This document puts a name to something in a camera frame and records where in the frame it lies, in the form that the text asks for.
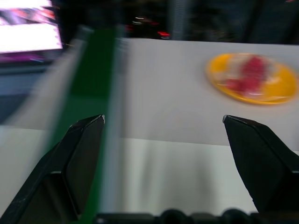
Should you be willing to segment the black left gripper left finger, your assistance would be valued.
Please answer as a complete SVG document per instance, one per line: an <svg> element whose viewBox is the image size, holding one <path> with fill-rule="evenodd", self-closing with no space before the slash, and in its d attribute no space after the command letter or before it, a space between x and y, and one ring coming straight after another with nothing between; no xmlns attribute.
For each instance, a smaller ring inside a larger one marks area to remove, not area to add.
<svg viewBox="0 0 299 224"><path fill-rule="evenodd" d="M0 218L2 224L68 224L87 205L104 115L79 120L37 163Z"/></svg>

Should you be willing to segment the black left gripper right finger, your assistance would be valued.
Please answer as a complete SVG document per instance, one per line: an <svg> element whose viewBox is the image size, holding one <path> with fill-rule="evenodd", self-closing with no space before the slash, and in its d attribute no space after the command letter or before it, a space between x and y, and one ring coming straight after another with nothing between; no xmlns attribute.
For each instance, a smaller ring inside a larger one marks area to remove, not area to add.
<svg viewBox="0 0 299 224"><path fill-rule="evenodd" d="M236 168L258 212L299 210L299 157L266 125L225 115Z"/></svg>

